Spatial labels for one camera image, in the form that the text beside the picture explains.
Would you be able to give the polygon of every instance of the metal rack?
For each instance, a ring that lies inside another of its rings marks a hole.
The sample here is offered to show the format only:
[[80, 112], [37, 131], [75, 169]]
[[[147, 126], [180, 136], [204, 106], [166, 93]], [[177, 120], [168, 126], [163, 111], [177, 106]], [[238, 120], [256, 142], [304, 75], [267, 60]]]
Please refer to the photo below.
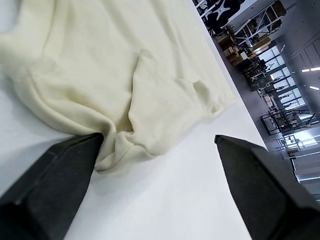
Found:
[[260, 120], [267, 133], [271, 136], [293, 132], [301, 128], [307, 128], [309, 122], [315, 115], [313, 115], [306, 123], [303, 123], [300, 120], [299, 115], [309, 113], [309, 110], [280, 109], [268, 112], [267, 114], [261, 116]]
[[283, 17], [282, 15], [277, 15], [275, 10], [275, 4], [278, 2], [280, 1], [268, 5], [234, 32], [239, 46], [247, 43], [249, 47], [253, 47], [256, 44], [252, 42], [254, 37], [259, 37], [260, 33], [264, 33], [263, 39], [265, 39], [278, 30], [277, 27], [281, 25], [281, 18]]

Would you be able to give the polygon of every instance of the window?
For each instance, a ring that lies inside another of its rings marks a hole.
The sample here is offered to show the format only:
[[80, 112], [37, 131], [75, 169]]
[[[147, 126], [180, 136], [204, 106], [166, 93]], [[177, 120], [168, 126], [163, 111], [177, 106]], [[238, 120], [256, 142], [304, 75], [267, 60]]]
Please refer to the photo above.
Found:
[[266, 62], [266, 66], [268, 69], [267, 72], [285, 63], [282, 56], [280, 56], [277, 46], [274, 46], [270, 50], [264, 52], [259, 56], [259, 58]]

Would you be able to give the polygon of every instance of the white wall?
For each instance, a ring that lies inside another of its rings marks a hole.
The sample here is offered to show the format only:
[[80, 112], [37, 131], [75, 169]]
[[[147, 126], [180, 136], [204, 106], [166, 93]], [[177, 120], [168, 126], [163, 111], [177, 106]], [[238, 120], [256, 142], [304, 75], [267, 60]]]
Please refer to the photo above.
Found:
[[229, 19], [229, 23], [257, 1], [258, 0], [245, 0], [244, 3], [241, 4], [240, 10]]

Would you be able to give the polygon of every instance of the fabric fold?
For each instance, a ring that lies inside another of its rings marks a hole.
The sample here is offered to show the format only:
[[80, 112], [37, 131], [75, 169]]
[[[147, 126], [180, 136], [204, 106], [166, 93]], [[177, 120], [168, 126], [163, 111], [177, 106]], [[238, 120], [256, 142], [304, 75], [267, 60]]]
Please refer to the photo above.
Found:
[[96, 170], [118, 172], [234, 102], [194, 17], [185, 0], [23, 0], [0, 63], [52, 128], [103, 133]]

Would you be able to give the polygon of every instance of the desk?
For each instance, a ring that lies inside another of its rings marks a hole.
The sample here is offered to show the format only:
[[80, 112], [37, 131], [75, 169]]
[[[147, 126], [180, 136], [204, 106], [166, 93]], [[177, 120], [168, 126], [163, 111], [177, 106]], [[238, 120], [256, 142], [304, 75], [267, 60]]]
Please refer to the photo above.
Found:
[[[0, 9], [11, 0], [0, 1]], [[123, 176], [93, 173], [65, 240], [250, 240], [228, 188], [215, 135], [264, 146], [192, 0], [195, 24], [238, 101], [213, 121], [197, 124], [166, 155], [141, 162]], [[70, 137], [34, 117], [0, 80], [0, 194], [50, 145]]]

